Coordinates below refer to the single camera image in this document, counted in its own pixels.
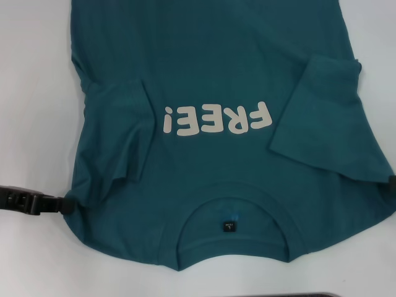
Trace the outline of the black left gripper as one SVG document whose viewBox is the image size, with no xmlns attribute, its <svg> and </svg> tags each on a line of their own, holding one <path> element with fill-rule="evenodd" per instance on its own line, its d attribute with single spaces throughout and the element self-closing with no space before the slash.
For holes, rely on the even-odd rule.
<svg viewBox="0 0 396 297">
<path fill-rule="evenodd" d="M 20 187 L 1 186 L 1 210 L 11 210 L 27 215 L 39 215 L 42 212 L 59 212 L 62 215 L 69 215 L 74 209 L 73 199 L 44 196 L 41 192 Z"/>
</svg>

